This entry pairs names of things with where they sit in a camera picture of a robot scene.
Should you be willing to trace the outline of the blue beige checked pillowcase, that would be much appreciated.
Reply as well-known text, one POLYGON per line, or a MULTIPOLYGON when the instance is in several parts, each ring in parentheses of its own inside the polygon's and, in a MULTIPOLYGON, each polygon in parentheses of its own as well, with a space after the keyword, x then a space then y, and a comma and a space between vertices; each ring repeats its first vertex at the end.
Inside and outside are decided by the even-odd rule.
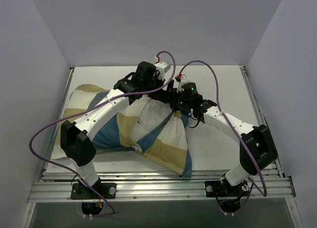
POLYGON ((121 111, 96 134, 92 141, 96 151, 135 151, 183 177, 191 177, 192 159, 185 133, 188 113, 172 111, 154 130, 133 142, 129 133, 137 118, 124 116, 121 111))

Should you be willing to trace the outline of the white pillow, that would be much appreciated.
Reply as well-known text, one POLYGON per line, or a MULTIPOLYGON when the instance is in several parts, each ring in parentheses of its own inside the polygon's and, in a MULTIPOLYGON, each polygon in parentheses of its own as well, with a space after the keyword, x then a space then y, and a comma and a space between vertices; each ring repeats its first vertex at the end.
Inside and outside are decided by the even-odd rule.
POLYGON ((129 137, 133 142, 138 142, 161 124, 172 110, 169 104, 144 95, 121 112, 124 116, 137 118, 129 133, 129 137))

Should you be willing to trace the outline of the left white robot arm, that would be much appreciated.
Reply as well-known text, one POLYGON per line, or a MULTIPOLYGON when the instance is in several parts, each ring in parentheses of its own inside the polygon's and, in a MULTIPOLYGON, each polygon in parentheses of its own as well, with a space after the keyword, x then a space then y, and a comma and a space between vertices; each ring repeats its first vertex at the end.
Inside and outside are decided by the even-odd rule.
POLYGON ((162 61, 155 64, 145 61, 139 63, 136 71, 118 80, 96 106, 73 122, 66 120, 61 124, 60 147, 73 161, 83 183, 82 192, 88 198, 94 198, 100 192, 99 177, 93 164, 96 149, 92 141, 96 134, 120 110, 142 95, 162 89, 166 84, 165 74, 170 68, 169 63, 162 61))

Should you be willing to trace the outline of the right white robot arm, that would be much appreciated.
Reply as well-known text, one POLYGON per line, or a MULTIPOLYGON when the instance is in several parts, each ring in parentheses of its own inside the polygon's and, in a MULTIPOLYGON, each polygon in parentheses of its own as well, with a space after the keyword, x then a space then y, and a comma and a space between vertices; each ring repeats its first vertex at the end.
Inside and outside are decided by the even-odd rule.
POLYGON ((191 112, 195 119, 217 128, 239 144, 239 162, 224 174, 224 179, 220 182, 220 189, 224 194, 232 194, 237 190, 238 184, 257 175, 278 158, 267 126, 254 126, 224 112, 217 103, 203 99, 195 83, 179 83, 173 90, 173 100, 175 106, 191 112))

